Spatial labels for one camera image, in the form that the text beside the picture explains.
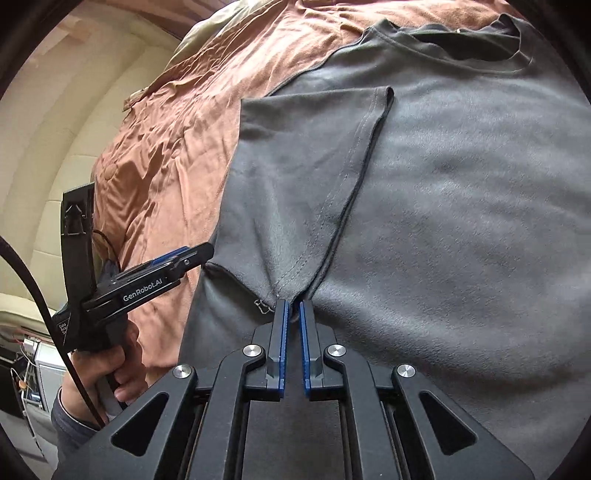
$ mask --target folded fabric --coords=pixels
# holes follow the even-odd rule
[[[382,85],[368,143],[352,92]],[[322,95],[349,98],[307,108]],[[240,348],[261,302],[312,299],[339,342],[417,366],[547,479],[591,413],[591,107],[558,54],[507,15],[477,32],[381,20],[243,107],[181,361]],[[368,144],[364,175],[341,170]],[[338,412],[303,398],[298,342],[285,400],[251,406],[245,479],[343,477]]]

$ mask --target bedspread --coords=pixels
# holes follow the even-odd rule
[[[124,267],[207,241],[238,141],[242,98],[266,95],[383,17],[398,25],[480,28],[499,11],[516,13],[498,0],[264,4],[169,68],[133,105],[95,164],[96,228]],[[179,287],[129,315],[151,380],[177,361],[198,276],[190,271]]]

